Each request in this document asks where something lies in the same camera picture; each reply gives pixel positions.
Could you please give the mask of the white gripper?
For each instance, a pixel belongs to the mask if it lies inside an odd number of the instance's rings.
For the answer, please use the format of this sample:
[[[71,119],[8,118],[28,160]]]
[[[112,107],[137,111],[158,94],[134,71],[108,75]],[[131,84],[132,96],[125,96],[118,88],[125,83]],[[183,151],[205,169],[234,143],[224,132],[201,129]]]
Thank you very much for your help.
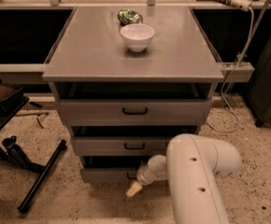
[[[166,156],[152,156],[147,162],[140,164],[136,173],[137,181],[131,183],[125,195],[127,198],[132,198],[143,189],[143,186],[150,185],[154,181],[165,181],[167,178]]]

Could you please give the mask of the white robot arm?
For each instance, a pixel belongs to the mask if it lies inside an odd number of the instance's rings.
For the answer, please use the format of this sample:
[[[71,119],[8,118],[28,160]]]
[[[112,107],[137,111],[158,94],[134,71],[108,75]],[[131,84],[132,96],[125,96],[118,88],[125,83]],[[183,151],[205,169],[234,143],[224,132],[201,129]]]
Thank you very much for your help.
[[[140,165],[126,196],[166,180],[176,224],[230,224],[215,178],[234,174],[240,165],[240,154],[232,144],[179,134],[170,140],[165,155]]]

